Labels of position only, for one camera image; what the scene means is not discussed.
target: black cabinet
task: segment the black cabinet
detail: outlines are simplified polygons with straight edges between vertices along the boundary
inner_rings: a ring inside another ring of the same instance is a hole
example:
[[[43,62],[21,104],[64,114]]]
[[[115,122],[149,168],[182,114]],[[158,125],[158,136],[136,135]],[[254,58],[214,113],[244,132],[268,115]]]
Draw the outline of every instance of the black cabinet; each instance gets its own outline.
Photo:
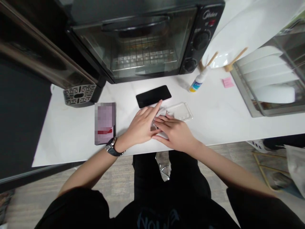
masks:
[[[32,168],[51,83],[3,56],[0,75],[0,193],[81,164]]]

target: midea logo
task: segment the midea logo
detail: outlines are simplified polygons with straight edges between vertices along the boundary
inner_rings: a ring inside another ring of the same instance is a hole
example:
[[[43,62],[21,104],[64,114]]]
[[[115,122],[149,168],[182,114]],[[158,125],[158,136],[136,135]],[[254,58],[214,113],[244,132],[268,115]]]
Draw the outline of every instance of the midea logo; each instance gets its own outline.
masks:
[[[209,17],[216,17],[218,13],[210,12],[210,10],[207,10],[204,12],[202,19],[205,20]]]

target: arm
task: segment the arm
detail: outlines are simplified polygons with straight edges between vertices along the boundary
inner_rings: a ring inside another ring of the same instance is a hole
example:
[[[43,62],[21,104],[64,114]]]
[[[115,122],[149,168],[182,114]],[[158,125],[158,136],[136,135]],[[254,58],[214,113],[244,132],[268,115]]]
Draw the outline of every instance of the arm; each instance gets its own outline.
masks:
[[[160,136],[154,136],[153,139],[199,160],[215,172],[228,187],[275,197],[275,194],[250,172],[195,139],[185,122],[166,115],[156,118],[155,125],[166,133],[168,139]]]
[[[124,152],[133,145],[144,143],[161,130],[150,130],[151,123],[157,114],[162,100],[153,107],[145,107],[137,112],[127,131],[118,137],[114,148]],[[76,187],[93,188],[102,175],[112,166],[117,157],[102,149],[81,165],[64,183],[58,197]]]

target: watch strap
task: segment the watch strap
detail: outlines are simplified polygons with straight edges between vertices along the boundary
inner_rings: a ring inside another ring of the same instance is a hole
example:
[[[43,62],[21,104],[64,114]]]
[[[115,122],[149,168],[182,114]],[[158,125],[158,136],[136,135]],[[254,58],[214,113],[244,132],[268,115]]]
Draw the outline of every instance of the watch strap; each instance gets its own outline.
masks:
[[[115,149],[114,149],[114,145],[115,145],[115,142],[117,141],[117,137],[114,137],[112,139],[109,140],[109,142],[106,144],[106,147],[105,149],[107,150],[107,152],[109,154],[111,154],[112,156],[116,156],[116,157],[119,157],[121,155],[123,155],[123,153],[125,153],[125,151],[123,153],[119,153],[117,152]]]

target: small bottle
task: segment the small bottle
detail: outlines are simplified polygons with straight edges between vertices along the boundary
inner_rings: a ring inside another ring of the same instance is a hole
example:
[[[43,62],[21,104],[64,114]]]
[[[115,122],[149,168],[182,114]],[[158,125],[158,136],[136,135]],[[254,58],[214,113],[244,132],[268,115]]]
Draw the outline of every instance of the small bottle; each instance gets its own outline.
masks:
[[[201,84],[206,80],[207,72],[210,70],[210,66],[207,66],[201,73],[196,77],[194,82],[192,83],[189,91],[190,92],[196,92]]]

